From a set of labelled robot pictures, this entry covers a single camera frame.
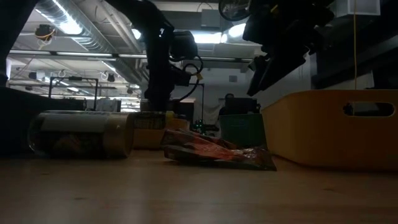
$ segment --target bottle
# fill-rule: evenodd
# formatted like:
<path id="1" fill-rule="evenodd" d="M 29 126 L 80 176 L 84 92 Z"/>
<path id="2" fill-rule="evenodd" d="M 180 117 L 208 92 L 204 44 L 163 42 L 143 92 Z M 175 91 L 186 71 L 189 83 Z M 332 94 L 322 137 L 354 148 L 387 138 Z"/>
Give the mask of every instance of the bottle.
<path id="1" fill-rule="evenodd" d="M 133 120 L 131 113 L 44 111 L 31 122 L 28 142 L 35 153 L 50 157 L 127 157 Z"/>

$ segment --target green container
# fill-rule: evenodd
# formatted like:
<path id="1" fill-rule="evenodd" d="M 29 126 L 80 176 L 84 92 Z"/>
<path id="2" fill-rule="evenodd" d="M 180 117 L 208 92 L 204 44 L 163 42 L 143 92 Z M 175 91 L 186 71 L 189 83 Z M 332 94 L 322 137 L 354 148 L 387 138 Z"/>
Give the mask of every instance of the green container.
<path id="1" fill-rule="evenodd" d="M 261 114 L 220 116 L 221 137 L 241 147 L 261 146 L 266 143 Z"/>

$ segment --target wall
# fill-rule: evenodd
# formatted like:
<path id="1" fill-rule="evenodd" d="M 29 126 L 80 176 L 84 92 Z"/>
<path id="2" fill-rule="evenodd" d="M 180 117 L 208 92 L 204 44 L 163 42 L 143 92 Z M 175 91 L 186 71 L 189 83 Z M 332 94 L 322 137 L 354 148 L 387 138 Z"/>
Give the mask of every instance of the wall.
<path id="1" fill-rule="evenodd" d="M 365 75 L 361 75 L 360 77 L 358 77 L 356 79 L 356 87 L 358 90 L 374 87 L 373 72 L 369 72 Z M 326 90 L 354 90 L 354 89 L 355 89 L 354 80 L 347 80 L 345 82 L 329 86 L 328 88 L 326 88 Z"/>
<path id="2" fill-rule="evenodd" d="M 311 62 L 309 56 L 306 56 L 305 59 L 307 60 L 305 64 L 279 80 L 279 82 L 272 85 L 266 91 L 259 92 L 253 98 L 256 98 L 262 107 L 266 107 L 289 93 L 310 90 Z M 205 84 L 205 112 L 203 117 L 206 123 L 213 124 L 217 122 L 218 110 L 223 106 L 223 98 L 227 93 L 232 93 L 235 97 L 240 98 L 248 97 L 246 93 L 249 89 L 253 72 L 248 70 L 246 73 L 241 73 L 240 69 L 212 68 L 211 70 L 204 69 L 202 75 L 204 80 L 201 83 Z M 236 75 L 238 82 L 229 83 L 228 77 L 230 75 Z M 192 86 L 176 86 L 172 92 L 172 98 L 180 98 L 191 89 Z M 192 93 L 190 98 L 196 99 L 193 119 L 200 119 L 202 98 L 202 89 L 200 86 Z"/>
<path id="3" fill-rule="evenodd" d="M 262 108 L 275 103 L 282 97 L 298 91 L 311 90 L 311 60 L 306 55 L 306 62 L 290 72 L 277 83 L 254 96 Z"/>

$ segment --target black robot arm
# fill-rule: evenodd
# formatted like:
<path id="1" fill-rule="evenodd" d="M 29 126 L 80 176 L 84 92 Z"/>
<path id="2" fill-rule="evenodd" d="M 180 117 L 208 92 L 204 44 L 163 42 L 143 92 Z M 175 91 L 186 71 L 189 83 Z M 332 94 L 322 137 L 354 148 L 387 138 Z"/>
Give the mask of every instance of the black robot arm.
<path id="1" fill-rule="evenodd" d="M 148 0 L 106 1 L 129 18 L 134 28 L 142 34 L 149 69 L 149 84 L 144 96 L 149 100 L 152 110 L 165 111 L 174 85 L 188 85 L 191 77 L 189 73 L 170 64 L 170 52 L 178 58 L 192 59 L 197 56 L 192 34 L 184 32 L 184 38 L 175 38 L 181 35 L 174 33 L 174 27 L 155 4 Z M 188 50 L 173 51 L 173 48 Z"/>

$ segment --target yellow bin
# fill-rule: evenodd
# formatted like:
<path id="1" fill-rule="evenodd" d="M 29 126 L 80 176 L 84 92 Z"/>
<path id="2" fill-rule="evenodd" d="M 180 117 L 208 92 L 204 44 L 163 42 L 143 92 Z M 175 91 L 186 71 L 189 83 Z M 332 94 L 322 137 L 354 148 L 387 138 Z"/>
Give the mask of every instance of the yellow bin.
<path id="1" fill-rule="evenodd" d="M 133 138 L 134 149 L 159 149 L 166 129 L 189 130 L 190 122 L 172 118 L 166 122 L 165 129 L 135 129 Z"/>
<path id="2" fill-rule="evenodd" d="M 390 103 L 390 116 L 349 116 L 347 103 Z M 263 109 L 269 150 L 299 164 L 346 170 L 398 170 L 398 91 L 311 90 Z"/>

